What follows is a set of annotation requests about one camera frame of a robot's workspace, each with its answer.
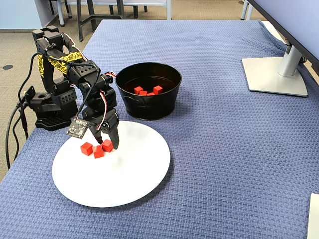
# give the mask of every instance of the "blue tablecloth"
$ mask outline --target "blue tablecloth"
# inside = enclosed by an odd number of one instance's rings
[[[0,238],[306,238],[319,87],[300,66],[308,98],[250,92],[241,62],[284,50],[260,21],[102,21],[84,50],[102,72],[160,62],[182,74],[174,112],[142,122],[166,139],[169,171],[133,203],[81,206],[51,176],[65,129],[35,129],[0,186]]]

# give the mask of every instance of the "white plate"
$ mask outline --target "white plate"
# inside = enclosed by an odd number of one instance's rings
[[[120,121],[117,150],[95,159],[80,146],[98,145],[88,129],[83,139],[71,137],[56,154],[52,177],[68,199],[90,207],[115,207],[133,202],[151,192],[168,171],[170,152],[165,139],[154,129]],[[103,140],[109,139],[104,134]]]

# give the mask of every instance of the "robotic arm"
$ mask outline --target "robotic arm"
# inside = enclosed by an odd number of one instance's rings
[[[117,126],[119,117],[116,106],[115,90],[109,86],[113,82],[112,74],[100,75],[100,68],[87,60],[75,46],[73,40],[58,28],[49,26],[32,33],[38,53],[38,67],[47,93],[36,93],[30,87],[25,93],[28,105],[37,115],[35,125],[46,130],[56,130],[69,126],[70,118],[76,116],[67,134],[82,138],[89,128],[96,140],[102,143],[101,131],[107,133],[118,148]],[[64,53],[65,46],[69,53]],[[54,68],[63,73],[63,77],[53,79]],[[76,93],[73,86],[81,90],[83,104],[76,105]],[[84,104],[83,120],[77,115]]]

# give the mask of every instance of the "black bucket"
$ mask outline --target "black bucket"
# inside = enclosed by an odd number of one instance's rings
[[[128,113],[140,120],[158,120],[173,112],[181,83],[180,73],[169,65],[160,63],[139,63],[123,69],[116,77],[116,84]],[[154,96],[140,96],[135,87],[153,92],[161,86],[163,93]]]

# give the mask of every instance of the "red block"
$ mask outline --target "red block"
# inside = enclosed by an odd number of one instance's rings
[[[92,153],[92,146],[90,143],[86,142],[81,146],[81,152],[89,156]]]
[[[147,91],[140,91],[140,96],[146,96],[148,94]]]
[[[102,149],[102,146],[98,145],[98,146],[94,146],[92,147],[93,150],[93,154],[95,158],[100,158],[104,156],[104,152]]]
[[[140,87],[140,86],[137,86],[137,87],[134,88],[134,92],[135,92],[135,94],[137,94],[137,95],[138,95],[142,90],[143,90],[143,88]]]
[[[154,87],[154,94],[158,95],[158,94],[161,94],[161,93],[163,93],[163,88],[160,87],[160,86],[155,86]]]
[[[113,144],[112,144],[112,141],[106,139],[102,144],[101,144],[102,148],[104,151],[106,152],[111,152],[112,149],[113,149]]]

